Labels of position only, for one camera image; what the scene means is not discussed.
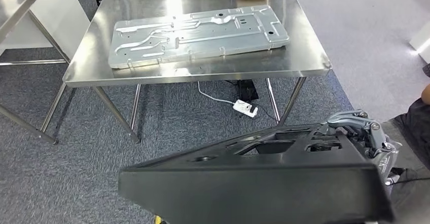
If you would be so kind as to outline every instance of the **table leg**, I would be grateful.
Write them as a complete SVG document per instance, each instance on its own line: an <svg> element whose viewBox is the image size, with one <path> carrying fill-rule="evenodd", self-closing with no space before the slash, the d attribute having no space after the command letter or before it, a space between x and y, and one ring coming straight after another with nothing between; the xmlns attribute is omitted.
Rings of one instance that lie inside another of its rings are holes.
<svg viewBox="0 0 430 224"><path fill-rule="evenodd" d="M306 77L300 77L299 80L297 80L296 86L294 87L293 93L291 94L291 97L288 100L288 103L286 104L285 111L283 112L283 115L278 123L278 126L283 126L285 124L285 120L290 114L291 109L293 108L294 102L299 96L300 90L302 89L305 81L306 81Z"/></svg>
<svg viewBox="0 0 430 224"><path fill-rule="evenodd" d="M46 37L46 39L52 44L54 48L57 49L57 51L60 53L60 55L63 57L63 59L70 63L70 58L67 56L67 54L61 49L60 45L54 40L54 38L49 34L49 32L46 30L46 28L43 26L43 24L40 22L40 20L33 14L33 12L30 10L28 11L30 14L30 18L33 21L33 23L36 25L36 27L42 32L42 34Z"/></svg>
<svg viewBox="0 0 430 224"><path fill-rule="evenodd" d="M273 95L272 84L270 83L269 78L266 78L266 86L269 92L270 102L272 103L273 113L275 114L276 123L279 123L278 107L276 106L275 96Z"/></svg>
<svg viewBox="0 0 430 224"><path fill-rule="evenodd" d="M67 54L61 49L59 44L55 41L55 39L49 34L49 32L46 30L46 28L43 26L43 24L40 22L40 20L34 15L32 11L28 11L31 20L36 25L36 27L41 31L41 33L45 36L45 38L51 43L51 45L57 49L58 53L63 57L64 61L68 64L70 64L70 58L67 56ZM41 131L46 132L46 129L48 128L49 123L51 122L52 115L55 112L55 109L57 108L57 105L61 99L61 96L64 93L64 89L66 88L66 84L63 83L60 87L60 90L58 91L57 95L55 96L54 102L51 105L51 108L48 111L48 115L46 116Z"/></svg>
<svg viewBox="0 0 430 224"><path fill-rule="evenodd" d="M106 95L104 90L101 87L93 87L93 89L95 90L97 95L101 98L101 100L104 102L104 104L109 108L109 110L111 110L111 112L114 114L115 118L122 125L122 127L129 133L129 135L131 136L131 139L134 142L139 142L139 138L137 137L137 135L130 128L127 121L125 121L125 119L122 117L121 113L112 103L112 101L109 99L108 95Z"/></svg>
<svg viewBox="0 0 430 224"><path fill-rule="evenodd" d="M133 102L133 111L131 112L130 127L131 127L131 130L133 130L133 131L134 131L134 126L135 126L135 122L136 122L137 105L139 104L139 95L140 95L140 88L141 87L142 87L141 84L137 85L136 94L134 96L134 102Z"/></svg>
<svg viewBox="0 0 430 224"><path fill-rule="evenodd" d="M55 109L57 108L58 103L60 102L61 96L64 93L64 90L66 89L66 84L63 83L60 87L60 90L58 91L57 95L55 96L54 102L51 105L51 108L48 111L48 115L46 115L45 120L43 121L41 131L46 132L46 129L48 128L49 123L51 122L52 115L55 112Z"/></svg>
<svg viewBox="0 0 430 224"><path fill-rule="evenodd" d="M9 111L7 108L0 105L0 113L14 121L15 123L19 124L20 126L24 127L25 129L31 131L33 134L37 135L38 137L55 144L57 142L56 139L52 138L51 136L39 131L37 128L35 128L33 125L27 123L11 111Z"/></svg>

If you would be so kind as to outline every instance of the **power cord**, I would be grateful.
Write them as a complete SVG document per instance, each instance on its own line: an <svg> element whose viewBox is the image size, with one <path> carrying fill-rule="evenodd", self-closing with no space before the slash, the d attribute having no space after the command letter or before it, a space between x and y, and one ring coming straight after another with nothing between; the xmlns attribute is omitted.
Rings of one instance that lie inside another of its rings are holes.
<svg viewBox="0 0 430 224"><path fill-rule="evenodd" d="M263 112L269 117L269 118L271 118L271 119L273 119L275 122L277 122L276 121L276 119L274 118L274 117L272 117L267 111L266 111L266 109L263 107L263 106L261 106L261 105L259 105L259 104L256 104L255 102L253 102L252 104L254 104L254 105L256 105L256 106L258 106L258 107L260 107L262 110L263 110Z"/></svg>
<svg viewBox="0 0 430 224"><path fill-rule="evenodd" d="M206 93L202 92L202 91L201 91L201 89L200 89L200 82L197 82L197 86L198 86L198 88L199 88L199 92L200 92L200 94L202 94L202 95L204 95L204 96L207 96L207 97L209 97L210 99L215 100L215 101L226 102L226 103L230 103L230 104L233 104L233 105L234 105L234 102L232 102L232 101L227 101L227 100L217 99L217 98L211 97L211 96L209 96L208 94L206 94Z"/></svg>
<svg viewBox="0 0 430 224"><path fill-rule="evenodd" d="M231 82L231 81L226 81L226 82L228 82L228 83L230 83L230 84L232 84L232 85L234 85L234 86L237 86L237 83L235 84L235 83L233 83L233 82ZM202 92L202 91L201 91L201 89L200 89L200 82L199 82L199 81L197 82L197 87L199 88L199 92L200 92L200 94L202 94L202 95L204 95L204 96L207 96L207 97L209 97L209 98L210 98L210 99L212 99L212 100L220 101L220 102L225 102L225 103L229 103L229 104L234 105L234 102L232 102L232 101L227 101L227 100L217 99L217 98L214 98L214 97L209 96L208 94L206 94L206 93ZM273 119L273 120L276 122L276 119L275 119L273 116L271 116L271 115L266 111L266 109L265 109L263 106L261 106L261 105L259 105L259 104L257 104L257 103L254 103L254 102L247 102L247 103L258 106L259 108L261 108L261 109L263 110L263 112L264 112L264 113L265 113L269 118Z"/></svg>

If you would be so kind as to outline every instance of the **stamped metal plate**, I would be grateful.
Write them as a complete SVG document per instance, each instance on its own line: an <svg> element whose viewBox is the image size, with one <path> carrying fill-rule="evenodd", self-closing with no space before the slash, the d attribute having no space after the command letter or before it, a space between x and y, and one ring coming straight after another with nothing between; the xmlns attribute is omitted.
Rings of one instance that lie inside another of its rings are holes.
<svg viewBox="0 0 430 224"><path fill-rule="evenodd" d="M287 32L268 5L115 24L111 68L225 56L285 46Z"/></svg>

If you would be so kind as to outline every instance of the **white cable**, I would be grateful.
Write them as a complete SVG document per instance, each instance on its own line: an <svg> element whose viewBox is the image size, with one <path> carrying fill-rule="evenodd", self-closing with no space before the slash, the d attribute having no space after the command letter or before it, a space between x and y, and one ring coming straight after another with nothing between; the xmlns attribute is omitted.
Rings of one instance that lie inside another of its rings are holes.
<svg viewBox="0 0 430 224"><path fill-rule="evenodd" d="M227 100L216 99L216 98L211 97L211 96L209 96L208 94L206 94L206 93L202 92L202 91L200 90L200 82L197 82L197 86L199 87L199 92L200 92L202 95L207 96L207 97L209 97L210 99L215 100L215 101L226 102L226 103L230 103L230 104L233 104L233 105L234 105L234 102L227 101Z"/></svg>

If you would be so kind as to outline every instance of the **stainless steel table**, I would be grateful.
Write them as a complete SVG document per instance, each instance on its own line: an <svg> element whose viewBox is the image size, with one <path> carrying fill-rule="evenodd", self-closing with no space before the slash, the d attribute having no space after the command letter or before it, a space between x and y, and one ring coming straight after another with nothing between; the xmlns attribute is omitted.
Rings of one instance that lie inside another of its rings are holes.
<svg viewBox="0 0 430 224"><path fill-rule="evenodd" d="M285 48L226 57L111 69L108 65L113 28L117 21L269 4L284 24L290 43ZM134 141L133 132L140 84L299 77L279 116L270 80L267 88L274 114L283 124L308 76L324 76L332 68L297 0L103 0L63 81L70 87L93 87ZM102 90L102 86L138 84L131 126Z"/></svg>
<svg viewBox="0 0 430 224"><path fill-rule="evenodd" d="M19 61L19 62L2 62L0 65L27 65L27 64L50 64L50 63L59 63L59 62L70 62L68 56L62 51L60 46L55 42L52 36L48 33L45 27L40 23L37 17L31 12L30 7L34 4L36 0L0 0L0 43L4 41L7 35L12 31L16 24L24 17L25 14L29 14L33 23L36 27L42 32L42 34L46 37L46 39L52 44L53 47L57 49L57 51L63 57L63 60L35 60L35 61ZM58 91L54 102L51 105L51 108L48 111L48 115L46 116L41 129L37 129L33 125L29 124L25 120L18 117L16 114L0 105L0 113L14 121L15 123L21 125L27 130L31 131L35 135L43 138L44 140L56 143L56 139L45 134L46 129L51 121L52 115L60 101L61 95L65 89L65 83L63 83Z"/></svg>

